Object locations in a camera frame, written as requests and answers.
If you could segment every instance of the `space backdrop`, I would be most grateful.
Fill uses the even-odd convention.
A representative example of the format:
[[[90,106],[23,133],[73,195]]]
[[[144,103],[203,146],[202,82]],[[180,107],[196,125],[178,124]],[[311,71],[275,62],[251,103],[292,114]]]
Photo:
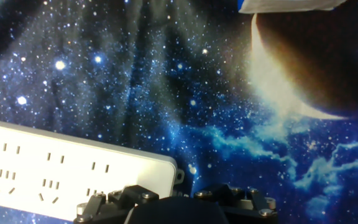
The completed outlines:
[[[358,223],[358,0],[246,15],[232,0],[0,0],[0,121],[172,156],[189,194]],[[0,223],[69,223],[0,207]]]

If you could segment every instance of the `screw head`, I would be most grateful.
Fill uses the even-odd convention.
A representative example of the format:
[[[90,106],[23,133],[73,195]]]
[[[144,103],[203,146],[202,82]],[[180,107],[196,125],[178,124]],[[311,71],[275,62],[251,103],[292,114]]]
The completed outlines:
[[[251,188],[251,189],[249,189],[249,192],[251,192],[251,193],[258,193],[259,191],[258,191],[258,189]]]
[[[270,210],[268,208],[259,210],[259,215],[262,215],[263,217],[269,217],[273,215],[273,210]]]
[[[230,188],[233,192],[240,192],[240,191],[242,191],[242,188],[240,188],[240,187],[231,187]]]
[[[97,196],[97,197],[105,197],[106,195],[104,193],[96,193],[95,196]]]
[[[113,194],[113,195],[119,195],[121,193],[122,193],[122,190],[115,190],[115,191],[111,192],[111,194]]]
[[[151,192],[142,193],[142,198],[144,198],[144,199],[149,199],[150,197],[152,197],[152,193],[151,193]]]
[[[206,190],[200,190],[199,192],[195,193],[195,196],[197,196],[197,197],[212,196],[212,192],[209,192],[209,191],[206,191]]]
[[[79,215],[77,217],[77,222],[79,222],[79,223],[88,222],[91,220],[92,220],[92,215],[90,215],[90,214]]]

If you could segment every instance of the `electrical outlet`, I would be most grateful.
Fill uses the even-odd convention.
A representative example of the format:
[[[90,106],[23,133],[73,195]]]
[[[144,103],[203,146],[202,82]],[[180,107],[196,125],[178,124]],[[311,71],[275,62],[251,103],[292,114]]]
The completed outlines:
[[[0,122],[0,206],[72,221],[95,193],[175,182],[170,157]]]

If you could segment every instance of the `metal screw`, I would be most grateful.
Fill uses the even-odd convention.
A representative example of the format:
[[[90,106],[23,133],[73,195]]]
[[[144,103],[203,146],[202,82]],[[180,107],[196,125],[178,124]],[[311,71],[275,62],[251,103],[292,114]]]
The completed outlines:
[[[91,220],[92,220],[92,215],[90,214],[84,214],[77,217],[77,222],[79,223],[88,222]]]
[[[240,192],[240,191],[242,191],[242,188],[240,188],[240,187],[231,187],[230,188],[232,191],[234,191],[234,192]]]
[[[81,203],[77,205],[77,215],[82,215],[82,213],[84,213],[87,204],[88,203]]]
[[[113,191],[113,192],[111,192],[113,195],[119,195],[119,194],[121,194],[122,193],[122,191],[121,190],[115,190],[115,191]]]
[[[104,193],[96,193],[95,196],[97,196],[97,197],[105,197],[106,195]]]
[[[151,192],[142,193],[142,197],[144,199],[149,199],[150,197],[152,197],[152,193]]]
[[[199,192],[195,193],[195,196],[197,196],[197,197],[212,196],[212,192],[208,192],[206,190],[200,190]]]
[[[249,189],[249,191],[250,191],[251,193],[258,193],[258,192],[259,192],[258,189]]]
[[[259,210],[259,215],[262,215],[263,217],[269,217],[273,215],[273,211],[268,208],[261,209]]]

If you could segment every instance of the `white object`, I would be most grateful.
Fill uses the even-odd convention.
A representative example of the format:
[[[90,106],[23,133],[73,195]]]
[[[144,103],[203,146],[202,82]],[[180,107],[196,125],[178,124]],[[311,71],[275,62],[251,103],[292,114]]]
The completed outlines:
[[[0,122],[3,207],[72,221],[96,192],[139,184],[169,197],[177,172],[171,157]]]
[[[302,12],[332,10],[346,0],[239,0],[239,12]]]

